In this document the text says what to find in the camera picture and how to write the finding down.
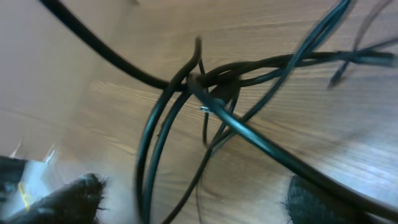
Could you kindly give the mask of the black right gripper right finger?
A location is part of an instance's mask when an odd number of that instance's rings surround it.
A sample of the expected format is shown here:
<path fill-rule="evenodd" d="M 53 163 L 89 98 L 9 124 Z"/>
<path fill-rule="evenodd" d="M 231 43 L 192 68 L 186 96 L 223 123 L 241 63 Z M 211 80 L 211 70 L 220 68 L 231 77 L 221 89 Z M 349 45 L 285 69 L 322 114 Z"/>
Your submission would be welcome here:
<path fill-rule="evenodd" d="M 285 207 L 293 223 L 373 223 L 371 214 L 386 216 L 386 206 L 331 180 L 314 184 L 292 176 Z"/>

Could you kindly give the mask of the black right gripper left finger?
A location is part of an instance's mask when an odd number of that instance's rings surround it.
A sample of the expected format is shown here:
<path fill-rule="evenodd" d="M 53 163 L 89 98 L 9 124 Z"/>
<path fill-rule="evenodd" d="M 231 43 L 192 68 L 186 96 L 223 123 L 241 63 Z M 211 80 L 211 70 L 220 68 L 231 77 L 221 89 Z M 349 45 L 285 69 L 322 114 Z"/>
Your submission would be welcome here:
<path fill-rule="evenodd" d="M 107 181 L 85 174 L 6 219 L 6 224 L 98 224 Z"/>

